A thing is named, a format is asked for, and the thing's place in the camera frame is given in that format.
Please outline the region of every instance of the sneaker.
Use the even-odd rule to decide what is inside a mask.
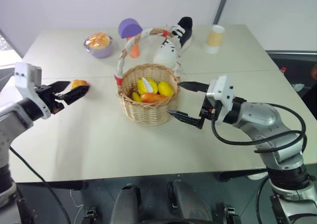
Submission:
[[[183,17],[176,25],[172,26],[170,32],[179,40],[182,52],[192,42],[193,20],[191,17]],[[176,63],[176,51],[173,43],[166,38],[154,55],[153,63],[174,67]]]

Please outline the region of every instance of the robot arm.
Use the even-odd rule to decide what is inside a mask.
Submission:
[[[33,126],[39,118],[47,119],[56,114],[66,104],[71,104],[84,96],[88,85],[78,86],[66,94],[60,94],[69,81],[58,81],[51,85],[41,85],[41,69],[26,63],[15,67],[15,85],[23,100],[0,107],[0,220],[1,223],[32,223],[32,217],[24,201],[17,197],[16,185],[9,171],[9,148],[12,141]]]
[[[305,123],[300,120],[302,131],[290,131],[281,120],[274,106],[291,111],[279,105],[248,103],[234,97],[233,85],[227,76],[212,80],[210,85],[198,82],[181,82],[181,87],[206,93],[200,118],[186,113],[169,111],[178,120],[201,129],[205,119],[211,120],[214,135],[230,145],[255,145],[270,178],[274,196],[272,208],[279,224],[317,223],[317,193],[306,172],[303,162],[305,147]],[[215,129],[216,122],[225,122],[244,131],[251,142],[227,141]]]

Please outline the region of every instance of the yellow paper cup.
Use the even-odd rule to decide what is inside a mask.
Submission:
[[[219,51],[221,40],[223,37],[224,28],[219,25],[214,25],[207,38],[205,49],[208,53],[216,54]]]

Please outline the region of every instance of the table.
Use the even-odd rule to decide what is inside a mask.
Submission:
[[[226,34],[216,55],[203,51],[211,26],[194,28],[193,43],[182,58],[182,80],[208,83],[227,74],[237,96],[250,102],[281,104],[297,111],[307,124],[305,163],[316,163],[317,122],[313,115],[246,26],[224,27]],[[116,51],[109,58],[93,58],[82,47],[84,38],[99,30],[109,33],[116,41]],[[91,85],[85,97],[48,120],[36,121],[34,127],[12,143],[47,181],[264,167],[259,155],[253,153],[254,147],[219,142],[208,121],[198,130],[176,119],[156,127],[129,120],[120,107],[113,78],[124,41],[119,39],[116,29],[99,30],[44,31],[23,59],[42,67],[42,84],[82,78]],[[153,52],[149,46],[159,46],[160,41],[160,38],[148,38],[142,42],[141,57],[128,58],[125,69],[151,62]],[[179,110],[198,117],[203,98],[203,93],[181,90]],[[0,101],[19,99],[11,79],[1,92]],[[289,128],[300,128],[291,114],[281,111],[281,116]],[[220,124],[218,131],[229,140],[250,140],[228,124]],[[39,181],[14,156],[10,156],[10,167],[17,182]]]

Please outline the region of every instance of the black cable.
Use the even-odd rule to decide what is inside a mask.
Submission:
[[[40,176],[30,165],[29,163],[27,163],[27,161],[19,155],[19,153],[17,153],[12,147],[10,147],[10,150],[12,151],[12,153],[14,153],[25,165],[27,168],[29,168],[42,182],[43,184],[46,186],[46,188],[50,191],[50,193],[53,195],[53,197],[55,198],[56,202],[58,203],[60,209],[62,210],[66,220],[67,220],[67,223],[68,224],[71,224],[71,221],[70,221],[70,218],[69,218],[69,215],[64,207],[64,205],[62,204],[62,202],[60,201],[60,199],[58,198],[58,196],[56,195],[56,193],[54,192],[54,190],[52,190],[52,188],[50,187],[49,183],[47,183],[45,181],[45,179]]]
[[[282,105],[277,105],[277,104],[269,104],[273,107],[277,107],[277,108],[281,108],[281,109],[284,109],[284,110],[287,110],[288,112],[292,113],[301,123],[301,126],[302,126],[302,129],[301,131],[298,131],[298,130],[291,130],[291,131],[285,131],[285,132],[281,132],[279,134],[276,134],[276,135],[273,135],[273,136],[270,136],[270,137],[267,137],[267,138],[264,138],[264,139],[260,139],[260,140],[256,140],[256,141],[245,141],[245,142],[241,142],[241,141],[229,141],[229,140],[226,140],[224,138],[222,138],[216,131],[216,128],[215,128],[215,122],[216,122],[216,117],[212,118],[211,119],[211,129],[212,129],[212,132],[213,134],[215,135],[215,137],[220,140],[221,142],[223,143],[226,143],[226,144],[229,144],[229,145],[236,145],[236,146],[251,146],[251,145],[257,145],[257,144],[260,144],[260,143],[264,143],[264,142],[268,142],[268,141],[271,141],[271,140],[274,140],[276,138],[279,138],[279,137],[282,137],[282,136],[286,136],[286,135],[289,135],[289,134],[299,134],[299,136],[292,142],[284,145],[284,146],[281,146],[281,147],[277,147],[277,148],[271,148],[271,149],[266,149],[266,150],[261,150],[261,151],[255,151],[256,153],[269,153],[269,152],[274,152],[274,151],[278,151],[278,150],[282,150],[282,149],[285,149],[287,147],[290,147],[292,146],[293,144],[297,143],[298,141],[300,141],[301,139],[304,138],[305,136],[305,132],[306,132],[306,125],[305,125],[305,122],[304,120],[302,119],[301,116],[299,116],[295,111],[287,108],[287,107],[284,107]]]
[[[263,189],[265,183],[268,181],[268,179],[269,179],[269,177],[266,176],[266,177],[262,180],[262,182],[261,182],[261,184],[260,184],[260,186],[259,186],[258,192],[257,192],[257,197],[256,197],[256,212],[257,212],[257,218],[258,218],[259,224],[263,224],[263,223],[262,223],[262,220],[261,220],[261,217],[260,217],[260,209],[259,209],[259,207],[260,207],[260,196],[261,196],[262,189]]]

